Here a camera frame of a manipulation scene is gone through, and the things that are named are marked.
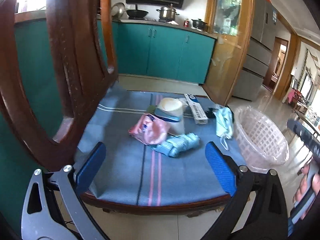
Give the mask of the right hand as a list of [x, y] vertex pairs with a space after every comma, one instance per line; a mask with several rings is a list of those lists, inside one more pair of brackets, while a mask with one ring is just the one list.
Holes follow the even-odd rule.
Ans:
[[290, 213], [296, 224], [306, 217], [319, 216], [319, 165], [312, 161], [302, 169], [303, 178], [293, 197], [293, 209]]

